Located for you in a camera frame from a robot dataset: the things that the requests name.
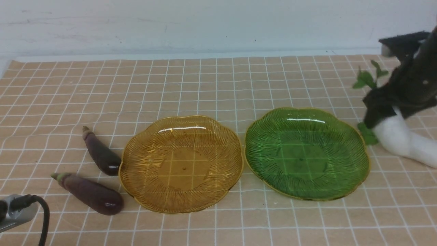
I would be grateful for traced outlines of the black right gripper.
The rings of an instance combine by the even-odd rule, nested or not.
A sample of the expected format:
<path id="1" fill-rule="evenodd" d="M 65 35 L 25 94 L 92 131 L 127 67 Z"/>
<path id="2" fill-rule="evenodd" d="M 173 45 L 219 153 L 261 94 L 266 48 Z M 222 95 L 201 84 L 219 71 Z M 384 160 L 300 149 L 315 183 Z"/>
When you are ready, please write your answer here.
<path id="1" fill-rule="evenodd" d="M 368 129 L 395 116 L 395 109 L 407 119 L 436 106 L 437 30 L 381 38 L 379 42 L 400 65 L 383 86 L 371 89 L 363 98 Z"/>

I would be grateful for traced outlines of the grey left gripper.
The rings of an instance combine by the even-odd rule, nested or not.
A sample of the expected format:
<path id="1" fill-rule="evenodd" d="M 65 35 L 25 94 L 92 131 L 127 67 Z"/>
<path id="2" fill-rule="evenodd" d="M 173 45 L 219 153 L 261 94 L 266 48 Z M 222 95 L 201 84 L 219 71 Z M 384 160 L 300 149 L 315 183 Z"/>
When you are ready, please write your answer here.
<path id="1" fill-rule="evenodd" d="M 0 232 L 32 221 L 38 213 L 32 195 L 12 194 L 0 200 Z"/>

